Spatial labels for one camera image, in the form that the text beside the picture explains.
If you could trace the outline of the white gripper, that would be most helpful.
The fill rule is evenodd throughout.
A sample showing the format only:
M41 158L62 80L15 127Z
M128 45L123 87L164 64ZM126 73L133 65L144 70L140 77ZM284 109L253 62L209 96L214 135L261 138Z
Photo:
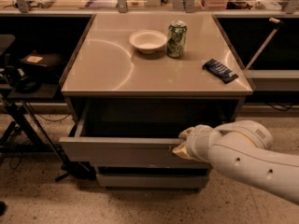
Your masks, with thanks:
M209 148L222 138L221 132L206 125L189 127L178 135L179 139L186 139L186 146L180 144L172 152L178 157L195 161L208 162Z

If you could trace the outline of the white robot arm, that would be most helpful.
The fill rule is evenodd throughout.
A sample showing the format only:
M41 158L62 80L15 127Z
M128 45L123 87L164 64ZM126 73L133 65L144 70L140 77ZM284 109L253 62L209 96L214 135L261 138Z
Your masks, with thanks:
M299 204L299 157L271 151L273 136L262 124L197 125L179 138L173 153L182 159L207 162L228 178Z

